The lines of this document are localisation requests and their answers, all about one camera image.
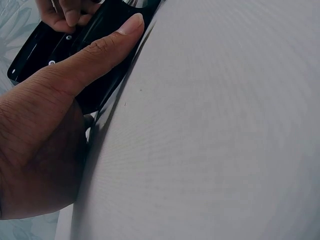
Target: white fabric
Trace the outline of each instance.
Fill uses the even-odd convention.
[[[97,124],[69,239],[320,239],[319,12],[167,0]]]

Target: skin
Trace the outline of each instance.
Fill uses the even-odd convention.
[[[0,96],[1,219],[50,213],[75,201],[86,145],[75,96],[135,46],[144,30],[141,15],[124,25]]]
[[[84,26],[100,7],[101,0],[35,0],[41,19],[57,32],[72,33]]]

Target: knuckle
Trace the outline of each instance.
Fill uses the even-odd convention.
[[[108,37],[103,37],[95,40],[87,47],[87,50],[93,54],[101,52],[108,53],[115,47],[116,39],[115,36],[111,34]]]

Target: patterned background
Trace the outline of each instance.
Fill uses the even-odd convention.
[[[0,0],[0,94],[12,87],[8,67],[39,20],[34,0]],[[54,240],[58,216],[0,221],[0,240]]]

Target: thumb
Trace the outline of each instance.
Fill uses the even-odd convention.
[[[37,71],[0,97],[0,127],[6,121],[11,135],[21,136],[25,132],[25,149],[47,139],[65,117],[75,96],[119,64],[143,31],[143,17],[135,14],[111,35]]]
[[[52,73],[52,77],[46,75],[49,85],[75,97],[87,85],[122,62],[143,31],[143,16],[137,13],[109,36],[94,41],[64,61],[47,66],[44,71]]]

